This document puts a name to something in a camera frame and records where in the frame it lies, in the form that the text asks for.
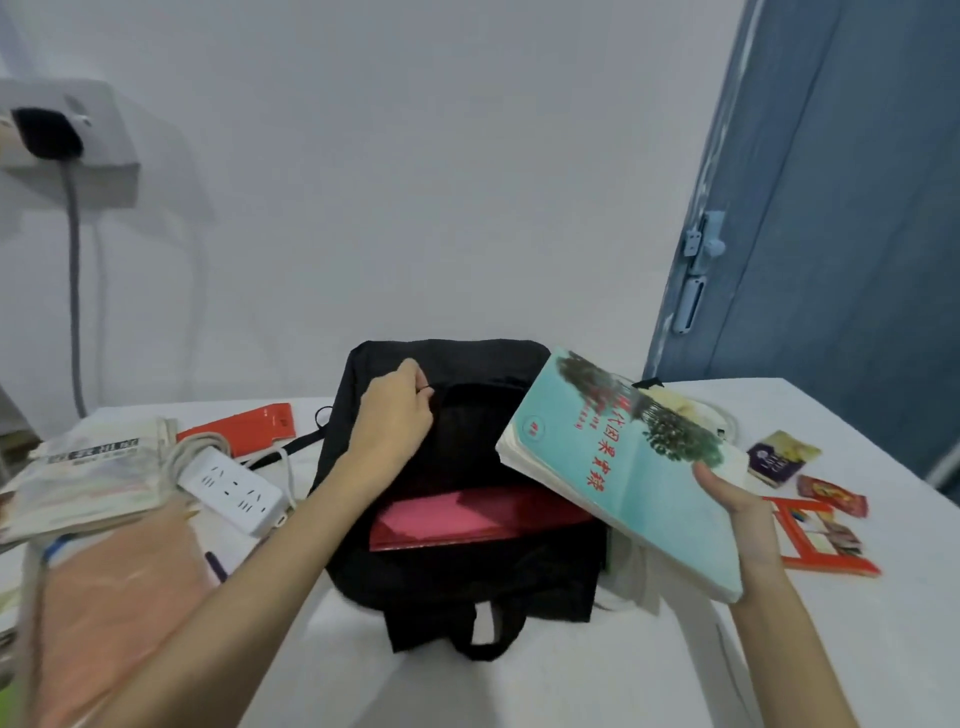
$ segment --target blue door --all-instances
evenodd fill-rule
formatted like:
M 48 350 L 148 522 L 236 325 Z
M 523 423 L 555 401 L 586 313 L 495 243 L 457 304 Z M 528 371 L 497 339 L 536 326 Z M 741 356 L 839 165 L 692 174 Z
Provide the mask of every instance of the blue door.
M 782 376 L 924 476 L 960 439 L 960 3 L 767 0 L 648 376 Z

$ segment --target power outlet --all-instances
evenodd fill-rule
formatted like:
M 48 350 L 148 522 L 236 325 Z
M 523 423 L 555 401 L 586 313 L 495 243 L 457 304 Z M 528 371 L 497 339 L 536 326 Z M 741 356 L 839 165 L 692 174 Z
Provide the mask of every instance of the power outlet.
M 17 143 L 12 109 L 39 107 L 62 111 L 84 142 L 80 164 L 109 169 L 139 164 L 117 107 L 113 88 L 89 79 L 18 81 L 0 79 L 0 167 L 25 169 L 40 162 Z
M 276 485 L 216 448 L 201 450 L 183 469 L 178 485 L 244 533 L 255 536 L 266 535 L 286 510 L 286 498 Z

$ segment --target tree illustration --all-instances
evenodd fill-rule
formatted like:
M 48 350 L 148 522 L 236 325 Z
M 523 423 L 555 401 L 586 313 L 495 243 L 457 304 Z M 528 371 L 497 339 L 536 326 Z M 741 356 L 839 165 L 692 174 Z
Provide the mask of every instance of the tree illustration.
M 616 379 L 579 354 L 568 352 L 557 359 L 557 370 L 568 384 L 576 387 L 580 396 L 598 415 L 603 414 L 614 402 Z
M 630 414 L 647 425 L 643 434 L 657 454 L 677 462 L 703 460 L 711 468 L 723 463 L 720 438 L 655 400 L 641 394 Z
M 720 438 L 642 392 L 626 386 L 582 356 L 568 352 L 557 359 L 557 369 L 560 376 L 576 387 L 580 396 L 598 415 L 612 410 L 621 396 L 627 396 L 631 403 L 631 419 L 641 420 L 646 425 L 643 435 L 657 454 L 677 462 L 703 460 L 711 468 L 723 463 Z

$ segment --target pink folder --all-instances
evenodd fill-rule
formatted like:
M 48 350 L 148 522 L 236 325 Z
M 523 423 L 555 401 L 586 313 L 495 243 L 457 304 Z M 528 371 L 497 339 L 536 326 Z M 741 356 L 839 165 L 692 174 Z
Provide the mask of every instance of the pink folder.
M 592 518 L 540 485 L 472 488 L 390 504 L 373 522 L 370 550 L 512 539 Z

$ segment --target teal book cover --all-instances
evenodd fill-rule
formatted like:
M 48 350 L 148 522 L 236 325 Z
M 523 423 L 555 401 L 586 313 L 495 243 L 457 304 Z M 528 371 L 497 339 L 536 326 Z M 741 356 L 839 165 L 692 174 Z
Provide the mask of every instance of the teal book cover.
M 512 421 L 523 447 L 588 510 L 707 582 L 742 593 L 730 516 L 693 477 L 704 461 L 739 483 L 747 456 L 629 382 L 554 351 Z

